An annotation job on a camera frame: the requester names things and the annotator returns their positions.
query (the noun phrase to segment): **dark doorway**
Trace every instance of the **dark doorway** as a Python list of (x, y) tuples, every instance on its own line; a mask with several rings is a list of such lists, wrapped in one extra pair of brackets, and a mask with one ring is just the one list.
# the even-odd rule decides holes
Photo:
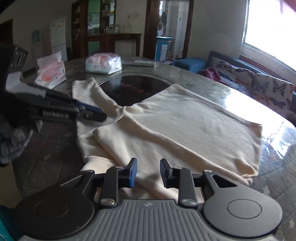
[(0, 24), (0, 42), (13, 44), (13, 21), (8, 20)]

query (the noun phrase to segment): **power cord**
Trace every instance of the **power cord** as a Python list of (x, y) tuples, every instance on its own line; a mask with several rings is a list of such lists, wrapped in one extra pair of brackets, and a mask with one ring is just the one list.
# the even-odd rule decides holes
[(133, 15), (133, 14), (130, 13), (130, 14), (127, 16), (126, 20), (120, 25), (120, 27), (118, 28), (118, 30), (122, 27), (122, 25), (124, 25), (124, 23), (125, 23), (126, 21), (128, 21), (128, 26), (129, 26), (129, 28), (130, 28), (130, 31), (129, 31), (128, 33), (131, 32), (132, 28), (131, 28), (131, 25), (130, 25), (130, 23), (129, 23), (129, 18), (130, 18), (130, 16), (132, 16), (132, 15)]

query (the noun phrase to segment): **gray ribbed plate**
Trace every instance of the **gray ribbed plate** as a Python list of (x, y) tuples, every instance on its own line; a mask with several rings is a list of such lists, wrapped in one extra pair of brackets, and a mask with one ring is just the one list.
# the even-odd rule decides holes
[[(23, 236), (21, 241), (33, 241)], [(238, 240), (210, 228), (201, 215), (174, 200), (124, 200), (101, 210), (80, 233), (63, 241), (226, 241)], [(275, 241), (267, 236), (263, 241)]]

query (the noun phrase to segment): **butterfly cushion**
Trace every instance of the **butterfly cushion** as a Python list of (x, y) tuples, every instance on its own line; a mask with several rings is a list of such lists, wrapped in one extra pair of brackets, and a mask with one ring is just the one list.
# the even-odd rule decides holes
[(290, 111), (294, 85), (266, 74), (256, 73), (254, 77), (254, 99), (283, 117)]
[(224, 77), (250, 90), (250, 86), (255, 75), (252, 71), (233, 66), (216, 57), (212, 57), (209, 65), (210, 67), (215, 67), (221, 77)]
[(235, 90), (238, 90), (239, 92), (242, 92), (243, 94), (249, 96), (249, 91), (248, 91), (248, 89), (245, 88), (244, 86), (242, 86), (242, 85), (240, 85), (240, 84), (238, 84), (238, 83), (234, 83), (234, 82), (232, 82), (232, 81), (230, 81), (230, 80), (228, 80), (228, 79), (226, 79), (226, 78), (224, 78), (224, 77), (222, 77), (222, 76), (221, 76), (220, 78), (221, 78), (221, 80), (222, 80), (223, 82), (229, 84), (229, 86), (230, 86), (231, 88), (233, 88), (233, 89), (235, 89)]

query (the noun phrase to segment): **white refrigerator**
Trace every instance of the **white refrigerator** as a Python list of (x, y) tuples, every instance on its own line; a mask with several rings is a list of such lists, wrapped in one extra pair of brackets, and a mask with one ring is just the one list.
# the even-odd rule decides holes
[(56, 20), (50, 23), (50, 42), (51, 42), (51, 52), (52, 54), (59, 51), (62, 52), (62, 60), (65, 62), (67, 58), (67, 48), (66, 48), (66, 20)]

